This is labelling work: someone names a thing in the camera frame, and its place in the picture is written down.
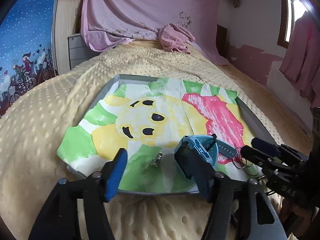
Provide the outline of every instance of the metal tray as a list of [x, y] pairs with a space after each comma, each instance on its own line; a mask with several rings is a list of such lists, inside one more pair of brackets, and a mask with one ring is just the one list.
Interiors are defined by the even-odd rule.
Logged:
[[[127, 74], [118, 74], [114, 76], [112, 79], [108, 81], [108, 83], [104, 86], [104, 88], [100, 91], [97, 97], [94, 99], [92, 104], [89, 106], [87, 112], [94, 108], [99, 100], [105, 98], [106, 96], [113, 94], [119, 86], [123, 84], [147, 84], [149, 82], [156, 81], [158, 78], [156, 77], [148, 77], [148, 76], [139, 76], [139, 75], [127, 75]], [[263, 126], [261, 121], [257, 118], [257, 116], [246, 106], [246, 104], [240, 99], [236, 98], [236, 102], [240, 108], [241, 118], [247, 123], [249, 128], [251, 129], [253, 135], [257, 138], [260, 138], [269, 143], [275, 144], [273, 137], [270, 135], [268, 130]], [[76, 175], [79, 179], [84, 179], [85, 176], [75, 171], [70, 166], [67, 166], [67, 169]], [[122, 191], [123, 193], [129, 194], [139, 194], [139, 195], [177, 195], [177, 194], [192, 194], [197, 192], [179, 192], [179, 193], [148, 193], [148, 192], [133, 192], [133, 191]]]

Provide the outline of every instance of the pink towel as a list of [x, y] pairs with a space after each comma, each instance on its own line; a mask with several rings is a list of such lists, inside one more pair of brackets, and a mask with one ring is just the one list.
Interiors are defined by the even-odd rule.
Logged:
[[158, 38], [165, 51], [184, 53], [190, 53], [184, 43], [196, 40], [187, 29], [172, 23], [159, 31]]

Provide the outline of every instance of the black painted spot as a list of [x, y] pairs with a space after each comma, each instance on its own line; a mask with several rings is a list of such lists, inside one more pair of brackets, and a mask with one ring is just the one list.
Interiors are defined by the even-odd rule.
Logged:
[[151, 119], [153, 121], [163, 121], [164, 117], [160, 114], [152, 114]]
[[153, 105], [153, 101], [152, 100], [144, 100], [142, 102], [145, 106], [152, 106]]
[[140, 101], [135, 101], [133, 104], [131, 104], [130, 106], [134, 107], [137, 103], [139, 103]]
[[152, 135], [153, 131], [154, 131], [154, 129], [152, 129], [152, 128], [145, 128], [145, 129], [142, 130], [142, 133], [144, 135]]
[[126, 136], [128, 136], [129, 138], [131, 138], [131, 139], [133, 139], [133, 136], [131, 135], [131, 133], [130, 133], [130, 129], [129, 129], [129, 127], [122, 127], [122, 131], [123, 131], [123, 133], [126, 135]]

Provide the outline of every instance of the cartoon girl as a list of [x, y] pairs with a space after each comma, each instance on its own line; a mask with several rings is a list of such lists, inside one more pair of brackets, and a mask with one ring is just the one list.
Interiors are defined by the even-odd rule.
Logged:
[[31, 71], [31, 65], [33, 65], [33, 62], [29, 60], [30, 55], [31, 55], [31, 52], [26, 53], [22, 56], [22, 61], [24, 63], [25, 71], [28, 71], [28, 72]]

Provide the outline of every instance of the white wall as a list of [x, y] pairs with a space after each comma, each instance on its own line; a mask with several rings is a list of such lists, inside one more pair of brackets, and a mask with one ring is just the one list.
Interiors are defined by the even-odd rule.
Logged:
[[248, 45], [276, 55], [281, 21], [281, 0], [240, 0], [233, 9], [229, 42], [240, 48]]
[[[283, 58], [286, 49], [277, 45], [280, 21], [281, 0], [241, 0], [240, 6], [231, 11], [229, 42], [237, 48], [245, 44]], [[272, 63], [267, 88], [311, 130], [310, 103], [299, 95], [279, 71], [281, 63], [282, 61]]]
[[234, 8], [230, 0], [218, 0], [217, 24], [229, 29], [233, 9]]

